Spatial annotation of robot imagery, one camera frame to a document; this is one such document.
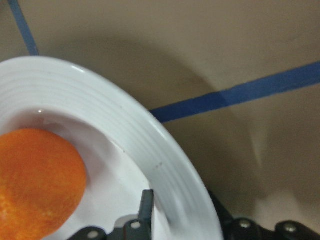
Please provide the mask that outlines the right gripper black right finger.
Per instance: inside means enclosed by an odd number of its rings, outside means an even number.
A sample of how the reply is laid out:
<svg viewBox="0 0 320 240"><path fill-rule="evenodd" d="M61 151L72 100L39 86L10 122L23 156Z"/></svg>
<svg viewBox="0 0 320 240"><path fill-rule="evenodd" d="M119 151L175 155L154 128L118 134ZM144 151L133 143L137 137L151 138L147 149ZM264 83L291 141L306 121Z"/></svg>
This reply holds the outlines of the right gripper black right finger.
<svg viewBox="0 0 320 240"><path fill-rule="evenodd" d="M214 195L212 191L209 190L208 193L216 210L218 220L223 232L223 238L225 240L229 240L230 227L234 221L234 218L231 215L231 213L224 207L224 205L218 200L218 198Z"/></svg>

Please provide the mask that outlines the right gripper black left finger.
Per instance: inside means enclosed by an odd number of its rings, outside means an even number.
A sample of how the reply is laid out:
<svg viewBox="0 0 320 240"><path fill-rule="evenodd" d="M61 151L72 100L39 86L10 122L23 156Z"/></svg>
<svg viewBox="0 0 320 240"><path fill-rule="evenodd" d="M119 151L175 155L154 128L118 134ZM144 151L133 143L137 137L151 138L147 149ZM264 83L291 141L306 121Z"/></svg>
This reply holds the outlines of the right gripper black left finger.
<svg viewBox="0 0 320 240"><path fill-rule="evenodd" d="M146 240L152 239L152 215L154 209L154 191L146 189L142 191L138 219L146 234Z"/></svg>

